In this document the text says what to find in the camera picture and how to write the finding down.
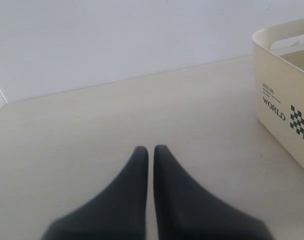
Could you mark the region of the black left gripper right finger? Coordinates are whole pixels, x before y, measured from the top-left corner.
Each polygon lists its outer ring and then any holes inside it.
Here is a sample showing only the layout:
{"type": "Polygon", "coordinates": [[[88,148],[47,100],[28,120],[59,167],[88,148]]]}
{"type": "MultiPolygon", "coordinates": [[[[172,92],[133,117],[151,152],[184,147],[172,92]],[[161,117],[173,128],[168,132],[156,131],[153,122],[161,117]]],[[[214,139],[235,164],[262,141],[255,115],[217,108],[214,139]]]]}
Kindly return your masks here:
{"type": "Polygon", "coordinates": [[[166,145],[154,149],[153,191],[160,240],[272,240],[267,226],[197,183],[166,145]]]}

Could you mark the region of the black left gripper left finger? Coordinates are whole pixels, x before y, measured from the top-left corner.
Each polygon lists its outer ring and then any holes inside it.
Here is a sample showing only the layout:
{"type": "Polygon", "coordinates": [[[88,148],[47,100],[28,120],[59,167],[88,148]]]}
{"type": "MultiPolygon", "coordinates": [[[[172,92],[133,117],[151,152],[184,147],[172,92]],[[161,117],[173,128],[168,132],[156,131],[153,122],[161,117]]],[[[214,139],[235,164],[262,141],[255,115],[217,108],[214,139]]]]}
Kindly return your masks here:
{"type": "Polygon", "coordinates": [[[148,151],[137,146],[117,177],[96,197],[55,220],[44,240],[144,240],[148,151]]]}

